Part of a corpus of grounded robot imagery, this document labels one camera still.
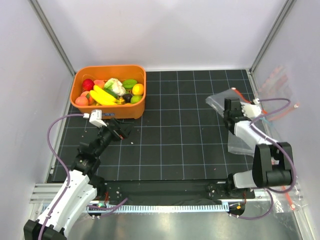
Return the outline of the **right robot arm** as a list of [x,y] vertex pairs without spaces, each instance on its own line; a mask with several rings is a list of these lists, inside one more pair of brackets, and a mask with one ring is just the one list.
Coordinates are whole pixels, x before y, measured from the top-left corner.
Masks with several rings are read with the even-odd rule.
[[259,103],[261,100],[258,98],[251,103],[242,103],[234,97],[224,99],[225,127],[254,148],[252,169],[229,175],[230,182],[225,185],[225,192],[230,198],[237,198],[249,188],[265,188],[284,194],[296,185],[292,146],[271,138],[255,126],[258,120],[270,115],[262,113]]

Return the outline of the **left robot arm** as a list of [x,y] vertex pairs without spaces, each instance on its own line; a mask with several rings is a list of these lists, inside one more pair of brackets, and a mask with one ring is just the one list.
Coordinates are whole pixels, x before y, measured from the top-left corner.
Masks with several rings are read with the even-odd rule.
[[97,137],[90,143],[81,142],[71,168],[61,188],[36,219],[29,219],[23,227],[26,240],[65,240],[82,212],[93,200],[106,195],[105,179],[96,174],[100,156],[111,142],[129,137],[132,122],[112,118],[99,122]]

